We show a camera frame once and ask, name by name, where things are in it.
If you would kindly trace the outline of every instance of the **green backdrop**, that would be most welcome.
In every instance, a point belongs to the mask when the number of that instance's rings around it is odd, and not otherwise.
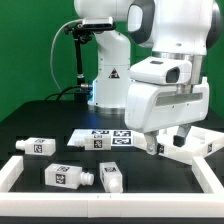
[[[217,0],[224,15],[224,2]],[[50,49],[57,30],[77,19],[73,0],[0,0],[0,120],[27,101],[42,100],[58,90],[50,75]],[[118,31],[127,35],[125,24]],[[210,106],[224,118],[224,36],[208,52],[204,72],[211,88]],[[97,74],[95,41],[82,47],[87,79]],[[132,44],[132,64],[149,50]],[[63,33],[55,48],[54,71],[62,88],[75,84],[75,54],[71,36]]]

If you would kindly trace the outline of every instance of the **white border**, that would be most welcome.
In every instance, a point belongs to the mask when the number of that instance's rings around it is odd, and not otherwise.
[[[213,139],[212,143],[214,151],[218,151],[224,145],[224,135]],[[204,160],[211,153],[190,154],[192,171],[205,193],[0,193],[0,216],[224,218],[224,188]],[[21,172],[23,166],[16,161],[12,157],[5,165],[10,165],[12,172],[2,173],[3,167],[0,177],[3,174],[4,180],[9,182],[17,179],[13,173],[17,173],[14,171],[18,168]]]

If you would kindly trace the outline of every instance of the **white block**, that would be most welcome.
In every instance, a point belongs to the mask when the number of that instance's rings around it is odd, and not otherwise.
[[[45,169],[45,184],[77,189],[80,184],[92,185],[93,174],[82,172],[82,167],[51,164]]]
[[[193,157],[192,171],[205,193],[223,193],[224,189],[202,157]]]
[[[8,192],[23,172],[23,157],[12,156],[0,171],[0,192]]]
[[[88,201],[88,217],[120,217],[120,200],[112,194],[99,194]]]
[[[88,217],[88,194],[1,193],[0,216]]]
[[[123,192],[123,177],[115,162],[100,163],[100,179],[107,193]]]
[[[163,151],[159,155],[192,165],[194,156],[207,157],[224,147],[224,133],[192,126],[186,138],[186,144],[182,147],[173,145],[173,136],[178,127],[161,130],[158,143]]]

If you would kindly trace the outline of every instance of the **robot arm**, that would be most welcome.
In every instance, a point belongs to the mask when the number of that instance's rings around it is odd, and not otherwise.
[[[133,0],[74,0],[74,6],[80,18],[98,27],[102,18],[112,17],[114,21],[126,21],[132,2]],[[124,113],[131,83],[130,41],[116,31],[95,32],[94,35],[98,44],[98,75],[93,81],[89,109],[107,114]]]
[[[200,70],[214,3],[136,0],[129,9],[128,30],[136,43],[152,46],[152,56],[131,67],[135,82],[128,91],[125,122],[145,134],[150,154],[157,151],[160,129],[179,125],[174,145],[182,146],[189,123],[207,114],[209,86],[206,78],[200,83]]]

